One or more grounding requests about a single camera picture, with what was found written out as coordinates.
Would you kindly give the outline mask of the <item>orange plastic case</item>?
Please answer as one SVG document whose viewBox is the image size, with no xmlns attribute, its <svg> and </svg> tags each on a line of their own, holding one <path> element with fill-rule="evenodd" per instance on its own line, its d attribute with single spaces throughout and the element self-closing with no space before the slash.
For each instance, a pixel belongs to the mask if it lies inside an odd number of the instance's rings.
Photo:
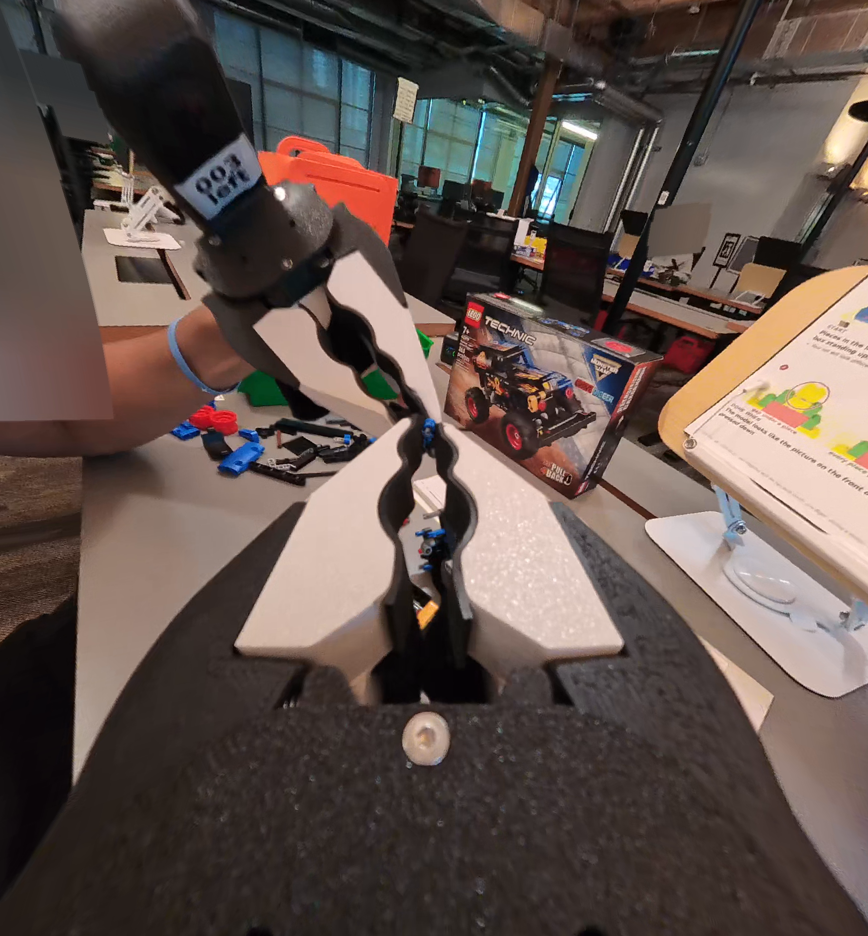
<svg viewBox="0 0 868 936">
<path fill-rule="evenodd" d="M 399 190 L 393 177 L 368 170 L 354 157 L 333 154 L 324 144 L 302 136 L 287 136 L 276 150 L 258 151 L 257 156 L 269 185 L 311 184 L 330 207 L 344 204 L 389 244 Z"/>
</svg>

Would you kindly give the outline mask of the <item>person's left forearm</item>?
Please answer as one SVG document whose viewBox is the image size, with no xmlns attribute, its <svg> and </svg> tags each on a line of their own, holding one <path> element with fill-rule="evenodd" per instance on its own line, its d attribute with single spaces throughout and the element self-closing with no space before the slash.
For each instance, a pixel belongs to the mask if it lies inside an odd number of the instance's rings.
<svg viewBox="0 0 868 936">
<path fill-rule="evenodd" d="M 183 373 L 156 332 L 106 345 L 113 415 L 108 419 L 0 423 L 0 456 L 100 457 L 167 434 L 209 395 Z"/>
</svg>

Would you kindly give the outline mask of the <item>tall black pole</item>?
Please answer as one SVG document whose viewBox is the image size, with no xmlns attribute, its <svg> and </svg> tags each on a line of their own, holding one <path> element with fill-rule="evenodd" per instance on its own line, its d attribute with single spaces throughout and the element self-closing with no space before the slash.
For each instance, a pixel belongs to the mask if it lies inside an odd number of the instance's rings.
<svg viewBox="0 0 868 936">
<path fill-rule="evenodd" d="M 761 4 L 760 1 L 741 1 L 737 6 L 731 29 L 699 94 L 697 104 L 685 126 L 685 133 L 679 143 L 674 159 L 659 188 L 655 204 L 644 227 L 641 229 L 641 234 L 627 270 L 623 274 L 614 299 L 611 301 L 603 326 L 605 334 L 615 336 L 619 331 L 629 299 L 638 284 L 638 278 L 642 273 L 645 261 L 648 259 L 649 235 L 657 211 L 670 207 L 674 203 L 674 199 L 685 179 L 700 140 L 728 82 L 732 67 L 741 53 L 744 41 Z"/>
</svg>

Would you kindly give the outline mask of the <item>black office chair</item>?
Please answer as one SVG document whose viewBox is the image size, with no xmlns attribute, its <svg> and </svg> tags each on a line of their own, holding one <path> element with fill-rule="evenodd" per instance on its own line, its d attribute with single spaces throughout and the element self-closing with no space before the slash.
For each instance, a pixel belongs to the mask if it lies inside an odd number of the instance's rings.
<svg viewBox="0 0 868 936">
<path fill-rule="evenodd" d="M 578 312 L 600 308 L 612 231 L 596 232 L 551 221 L 541 273 L 539 301 L 560 303 Z"/>
</svg>

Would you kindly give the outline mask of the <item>grey black lego chassis assembly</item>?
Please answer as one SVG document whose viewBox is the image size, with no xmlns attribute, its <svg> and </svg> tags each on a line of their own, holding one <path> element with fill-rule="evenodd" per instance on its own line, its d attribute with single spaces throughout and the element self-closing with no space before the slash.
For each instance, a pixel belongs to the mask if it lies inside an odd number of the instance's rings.
<svg viewBox="0 0 868 936">
<path fill-rule="evenodd" d="M 439 576 L 453 559 L 453 539 L 443 526 L 441 510 L 422 514 L 420 525 L 413 531 L 408 557 L 415 559 L 416 573 Z"/>
</svg>

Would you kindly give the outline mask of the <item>open instruction booklet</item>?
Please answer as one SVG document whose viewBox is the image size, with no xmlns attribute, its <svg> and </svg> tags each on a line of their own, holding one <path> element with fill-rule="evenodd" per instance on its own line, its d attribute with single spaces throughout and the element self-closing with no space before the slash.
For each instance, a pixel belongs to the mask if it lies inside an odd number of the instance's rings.
<svg viewBox="0 0 868 936">
<path fill-rule="evenodd" d="M 426 519 L 438 518 L 444 507 L 446 498 L 446 483 L 439 477 L 432 475 L 413 482 L 416 504 L 425 510 Z M 772 707 L 774 696 L 764 688 L 756 679 L 751 677 L 730 658 L 720 652 L 711 643 L 698 638 L 704 649 L 713 659 L 715 665 L 724 675 L 737 696 L 747 718 L 755 732 L 758 734 Z"/>
</svg>

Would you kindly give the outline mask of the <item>wooden board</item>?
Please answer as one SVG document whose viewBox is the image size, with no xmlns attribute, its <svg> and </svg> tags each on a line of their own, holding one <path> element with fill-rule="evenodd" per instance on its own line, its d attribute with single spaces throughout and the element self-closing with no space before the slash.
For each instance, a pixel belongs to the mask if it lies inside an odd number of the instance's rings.
<svg viewBox="0 0 868 936">
<path fill-rule="evenodd" d="M 722 465 L 717 456 L 701 454 L 699 442 L 690 442 L 693 435 L 688 431 L 739 389 L 753 387 L 761 367 L 860 284 L 868 285 L 868 266 L 831 271 L 796 287 L 665 404 L 658 433 L 671 451 L 739 501 L 748 514 L 868 604 L 868 571 L 860 559 L 842 556 L 834 535 L 814 530 L 810 521 L 791 509 L 776 507 L 772 495 L 744 471 Z"/>
</svg>

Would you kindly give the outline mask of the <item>person's left hand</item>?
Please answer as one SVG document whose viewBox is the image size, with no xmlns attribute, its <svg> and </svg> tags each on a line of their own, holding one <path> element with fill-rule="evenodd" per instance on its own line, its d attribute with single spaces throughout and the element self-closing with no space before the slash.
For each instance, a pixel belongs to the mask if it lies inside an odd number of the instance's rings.
<svg viewBox="0 0 868 936">
<path fill-rule="evenodd" d="M 206 305 L 184 315 L 177 338 L 188 364 L 209 387 L 240 384 L 255 370 L 229 345 Z"/>
</svg>

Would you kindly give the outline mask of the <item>blue curved lego panel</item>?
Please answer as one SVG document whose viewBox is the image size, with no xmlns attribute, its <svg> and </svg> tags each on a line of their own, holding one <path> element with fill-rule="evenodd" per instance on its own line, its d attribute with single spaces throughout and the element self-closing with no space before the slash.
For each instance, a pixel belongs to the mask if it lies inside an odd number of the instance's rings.
<svg viewBox="0 0 868 936">
<path fill-rule="evenodd" d="M 253 441 L 246 441 L 240 448 L 231 451 L 218 463 L 217 472 L 229 477 L 238 477 L 245 474 L 263 455 L 263 445 Z"/>
</svg>

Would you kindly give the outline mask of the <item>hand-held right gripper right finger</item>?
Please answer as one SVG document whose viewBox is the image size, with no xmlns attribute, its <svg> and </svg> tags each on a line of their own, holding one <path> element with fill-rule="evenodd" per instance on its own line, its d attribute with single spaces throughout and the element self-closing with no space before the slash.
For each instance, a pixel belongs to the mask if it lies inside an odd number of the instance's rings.
<svg viewBox="0 0 868 936">
<path fill-rule="evenodd" d="M 619 654 L 625 642 L 552 503 L 462 430 L 436 439 L 451 551 L 451 641 L 496 680 Z"/>
</svg>

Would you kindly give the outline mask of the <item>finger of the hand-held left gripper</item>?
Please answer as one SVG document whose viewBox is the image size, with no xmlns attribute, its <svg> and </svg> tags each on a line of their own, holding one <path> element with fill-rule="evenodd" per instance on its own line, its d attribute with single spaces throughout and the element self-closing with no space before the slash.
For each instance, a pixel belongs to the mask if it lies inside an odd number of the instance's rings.
<svg viewBox="0 0 868 936">
<path fill-rule="evenodd" d="M 352 338 L 343 360 L 351 367 L 370 356 L 397 387 L 405 408 L 442 422 L 442 410 L 410 311 L 360 252 L 338 259 L 325 283 L 331 335 Z"/>
<path fill-rule="evenodd" d="M 300 306 L 267 312 L 252 327 L 315 404 L 355 426 L 393 426 L 405 410 L 371 396 L 357 373 L 322 344 L 322 327 Z"/>
</svg>

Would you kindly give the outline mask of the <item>white tablet stand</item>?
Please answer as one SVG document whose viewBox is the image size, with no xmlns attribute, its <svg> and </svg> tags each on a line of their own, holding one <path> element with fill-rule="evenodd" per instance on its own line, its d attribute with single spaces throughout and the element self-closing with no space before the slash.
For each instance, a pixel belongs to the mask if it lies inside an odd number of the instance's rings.
<svg viewBox="0 0 868 936">
<path fill-rule="evenodd" d="M 103 228 L 105 240 L 114 247 L 177 251 L 181 243 L 175 236 L 148 228 L 157 222 L 173 224 L 180 215 L 167 207 L 168 193 L 158 184 L 150 186 L 136 202 L 127 207 L 119 228 Z"/>
</svg>

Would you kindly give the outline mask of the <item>white stand base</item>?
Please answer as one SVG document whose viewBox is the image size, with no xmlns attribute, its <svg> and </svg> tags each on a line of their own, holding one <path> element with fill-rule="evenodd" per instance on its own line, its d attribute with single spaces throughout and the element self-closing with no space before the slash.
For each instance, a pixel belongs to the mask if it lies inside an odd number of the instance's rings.
<svg viewBox="0 0 868 936">
<path fill-rule="evenodd" d="M 827 698 L 868 686 L 868 600 L 793 562 L 714 491 L 711 511 L 647 521 L 652 541 L 794 682 Z"/>
</svg>

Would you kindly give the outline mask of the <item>lego set box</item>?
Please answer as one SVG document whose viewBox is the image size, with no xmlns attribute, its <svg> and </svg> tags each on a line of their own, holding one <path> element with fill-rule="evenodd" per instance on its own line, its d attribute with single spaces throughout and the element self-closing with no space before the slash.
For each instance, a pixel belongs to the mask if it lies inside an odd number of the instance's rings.
<svg viewBox="0 0 868 936">
<path fill-rule="evenodd" d="M 468 294 L 444 413 L 575 499 L 601 480 L 663 358 L 566 311 Z"/>
</svg>

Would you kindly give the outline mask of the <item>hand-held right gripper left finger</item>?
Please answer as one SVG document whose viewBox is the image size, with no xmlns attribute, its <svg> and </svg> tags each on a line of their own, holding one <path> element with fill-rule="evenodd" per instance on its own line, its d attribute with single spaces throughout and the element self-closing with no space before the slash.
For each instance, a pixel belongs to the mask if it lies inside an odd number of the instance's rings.
<svg viewBox="0 0 868 936">
<path fill-rule="evenodd" d="M 234 648 L 339 670 L 360 703 L 373 670 L 418 644 L 400 531 L 414 508 L 418 418 L 399 421 L 311 496 Z"/>
</svg>

